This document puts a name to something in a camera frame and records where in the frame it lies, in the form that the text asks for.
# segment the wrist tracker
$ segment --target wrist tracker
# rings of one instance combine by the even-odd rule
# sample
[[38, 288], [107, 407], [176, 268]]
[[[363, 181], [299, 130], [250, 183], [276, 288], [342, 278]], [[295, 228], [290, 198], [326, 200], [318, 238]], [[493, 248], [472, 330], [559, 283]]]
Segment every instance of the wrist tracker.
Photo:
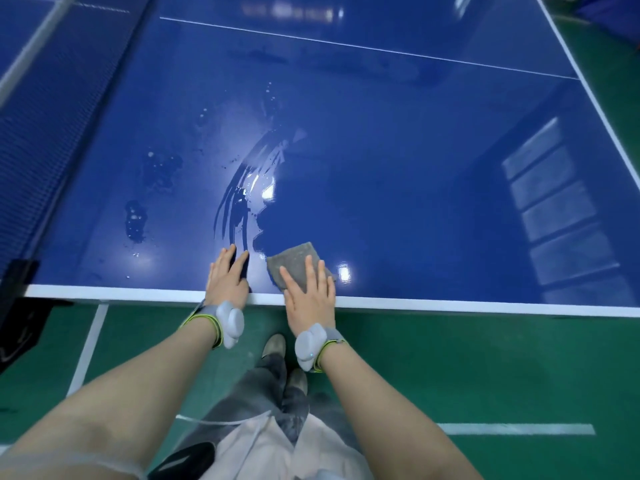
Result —
[[309, 330], [305, 330], [300, 333], [296, 339], [296, 357], [298, 358], [298, 364], [303, 371], [309, 372], [322, 372], [320, 367], [320, 355], [324, 348], [331, 344], [341, 344], [347, 341], [344, 337], [334, 328], [325, 328], [320, 323], [314, 323], [309, 327]]
[[244, 332], [244, 315], [242, 310], [234, 308], [230, 301], [223, 301], [219, 306], [206, 305], [195, 309], [195, 311], [185, 320], [181, 327], [197, 317], [206, 317], [218, 331], [218, 341], [213, 345], [213, 349], [223, 344], [226, 349], [230, 349], [238, 342]]

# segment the green floor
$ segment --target green floor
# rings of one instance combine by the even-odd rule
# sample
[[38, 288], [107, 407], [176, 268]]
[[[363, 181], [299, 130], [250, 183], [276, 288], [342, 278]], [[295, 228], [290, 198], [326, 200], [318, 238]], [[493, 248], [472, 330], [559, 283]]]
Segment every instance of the green floor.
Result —
[[[571, 6], [554, 1], [551, 8], [567, 16]], [[596, 27], [556, 22], [640, 164], [640, 56]], [[86, 380], [158, 343], [188, 311], [111, 306]], [[41, 343], [0, 376], [0, 444], [15, 441], [64, 398], [94, 313], [88, 305], [55, 311]], [[438, 422], [589, 423], [596, 429], [596, 436], [453, 437], [487, 479], [632, 478], [640, 471], [638, 321], [365, 313], [339, 313], [337, 320], [356, 350]], [[211, 354], [182, 413], [203, 414], [277, 331], [291, 337], [283, 310], [247, 309], [243, 339], [231, 351]], [[331, 387], [315, 375], [310, 389]], [[185, 430], [174, 424], [158, 458]]]

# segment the gray cloth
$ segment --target gray cloth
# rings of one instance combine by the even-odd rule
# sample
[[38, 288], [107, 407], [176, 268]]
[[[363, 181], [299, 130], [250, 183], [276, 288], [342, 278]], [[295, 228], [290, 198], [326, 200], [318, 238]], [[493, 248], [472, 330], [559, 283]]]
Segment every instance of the gray cloth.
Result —
[[[204, 416], [205, 421], [240, 421], [271, 411], [282, 432], [295, 445], [311, 413], [334, 430], [347, 446], [361, 451], [341, 405], [325, 393], [306, 396], [297, 387], [285, 387], [287, 366], [283, 357], [270, 354], [246, 371], [228, 396]], [[216, 447], [237, 426], [199, 424], [174, 451], [203, 442]]]
[[[318, 274], [318, 253], [314, 249], [314, 245], [310, 242], [305, 242], [294, 248], [289, 248], [276, 256], [267, 258], [267, 269], [271, 275], [273, 281], [276, 283], [280, 290], [286, 290], [287, 286], [280, 275], [280, 266], [287, 268], [287, 271], [297, 282], [300, 289], [307, 292], [307, 272], [305, 270], [305, 258], [311, 254], [311, 258], [314, 264], [314, 270], [316, 271], [316, 277]], [[329, 270], [325, 271], [326, 277], [333, 277]]]

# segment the hand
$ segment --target hand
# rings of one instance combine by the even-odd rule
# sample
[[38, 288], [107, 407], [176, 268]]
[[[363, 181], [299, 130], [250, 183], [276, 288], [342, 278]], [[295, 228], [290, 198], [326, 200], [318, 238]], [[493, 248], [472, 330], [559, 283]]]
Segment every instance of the hand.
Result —
[[302, 293], [284, 266], [280, 266], [280, 275], [287, 284], [284, 290], [284, 304], [287, 308], [289, 328], [296, 337], [308, 330], [314, 323], [335, 328], [335, 284], [333, 278], [327, 279], [324, 261], [318, 262], [318, 278], [311, 261], [305, 259], [307, 271], [307, 293]]
[[244, 262], [249, 257], [249, 251], [240, 254], [231, 266], [231, 258], [236, 252], [236, 245], [229, 249], [222, 248], [216, 262], [209, 267], [207, 292], [204, 297], [205, 305], [220, 305], [223, 301], [230, 301], [235, 308], [242, 310], [249, 296], [249, 283], [240, 279]]

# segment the gray pants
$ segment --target gray pants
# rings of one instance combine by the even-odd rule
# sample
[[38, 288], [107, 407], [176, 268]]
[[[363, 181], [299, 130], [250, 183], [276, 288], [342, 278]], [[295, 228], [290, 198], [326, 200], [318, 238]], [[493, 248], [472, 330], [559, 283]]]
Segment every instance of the gray pants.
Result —
[[[285, 387], [287, 367], [284, 358], [270, 354], [246, 371], [228, 396], [204, 416], [205, 421], [240, 421], [271, 411], [285, 436], [293, 445], [309, 413], [320, 418], [351, 448], [360, 450], [356, 436], [339, 403], [325, 393], [306, 396], [297, 387]], [[214, 446], [237, 426], [199, 424], [183, 439], [176, 451], [188, 446], [210, 442]]]

